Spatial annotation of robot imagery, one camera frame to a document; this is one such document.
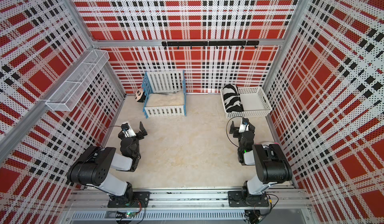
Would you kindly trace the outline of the grey zebra plush pillowcase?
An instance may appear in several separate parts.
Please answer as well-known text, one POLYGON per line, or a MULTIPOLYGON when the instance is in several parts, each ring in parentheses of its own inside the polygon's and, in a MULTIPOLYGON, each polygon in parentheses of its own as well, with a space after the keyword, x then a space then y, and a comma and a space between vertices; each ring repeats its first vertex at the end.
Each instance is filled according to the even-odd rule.
POLYGON ((224 105, 227 113, 243 112, 243 104, 236 85, 227 84, 223 87, 224 105))

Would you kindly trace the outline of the white plastic basket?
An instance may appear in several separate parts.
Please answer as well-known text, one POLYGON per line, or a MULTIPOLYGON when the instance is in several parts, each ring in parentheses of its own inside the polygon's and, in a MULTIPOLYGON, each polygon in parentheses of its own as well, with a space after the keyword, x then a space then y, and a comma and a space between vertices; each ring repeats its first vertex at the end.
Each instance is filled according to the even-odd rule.
POLYGON ((271 111, 272 106, 262 87, 239 87, 238 93, 243 104, 243 112, 228 113, 225 107, 223 88, 220 89, 222 105, 226 118, 233 117, 266 117, 271 111))

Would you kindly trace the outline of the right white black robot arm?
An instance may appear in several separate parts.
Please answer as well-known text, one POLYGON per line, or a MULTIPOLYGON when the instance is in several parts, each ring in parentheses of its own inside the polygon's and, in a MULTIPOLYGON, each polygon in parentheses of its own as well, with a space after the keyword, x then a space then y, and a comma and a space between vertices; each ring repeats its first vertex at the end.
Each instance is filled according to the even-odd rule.
POLYGON ((274 142, 256 144, 255 127, 243 118, 237 127, 231 123, 229 134, 238 140, 238 161, 255 166, 256 175, 245 181, 241 191, 228 192, 230 206, 267 206, 267 189, 292 180, 293 172, 281 146, 274 142))

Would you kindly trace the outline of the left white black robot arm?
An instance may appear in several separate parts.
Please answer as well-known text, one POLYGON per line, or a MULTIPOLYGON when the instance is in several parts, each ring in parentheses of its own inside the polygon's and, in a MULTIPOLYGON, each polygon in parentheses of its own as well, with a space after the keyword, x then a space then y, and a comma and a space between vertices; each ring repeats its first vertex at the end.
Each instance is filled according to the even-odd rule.
POLYGON ((148 135, 142 122, 135 132, 129 122, 121 124, 118 134, 120 153, 114 147, 88 147, 72 164, 67 172, 71 183, 97 188, 119 204, 129 204, 135 200, 132 184, 110 173, 110 169, 120 172, 135 172, 139 161, 140 140, 148 135))

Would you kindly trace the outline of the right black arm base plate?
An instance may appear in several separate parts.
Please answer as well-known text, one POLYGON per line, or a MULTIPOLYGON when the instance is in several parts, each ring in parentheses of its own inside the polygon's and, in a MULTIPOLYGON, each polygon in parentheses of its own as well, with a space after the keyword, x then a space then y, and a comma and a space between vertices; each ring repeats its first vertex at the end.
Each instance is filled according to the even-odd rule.
POLYGON ((249 195, 241 191, 229 191, 228 200, 230 207, 269 207, 270 202, 266 194, 249 195))

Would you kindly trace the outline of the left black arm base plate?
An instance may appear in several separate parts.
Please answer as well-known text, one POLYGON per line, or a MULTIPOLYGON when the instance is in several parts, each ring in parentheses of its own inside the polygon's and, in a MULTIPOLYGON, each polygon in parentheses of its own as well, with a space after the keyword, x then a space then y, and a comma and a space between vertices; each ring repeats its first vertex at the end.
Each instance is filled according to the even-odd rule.
POLYGON ((146 208, 151 192, 132 192, 130 196, 110 195, 108 208, 146 208))

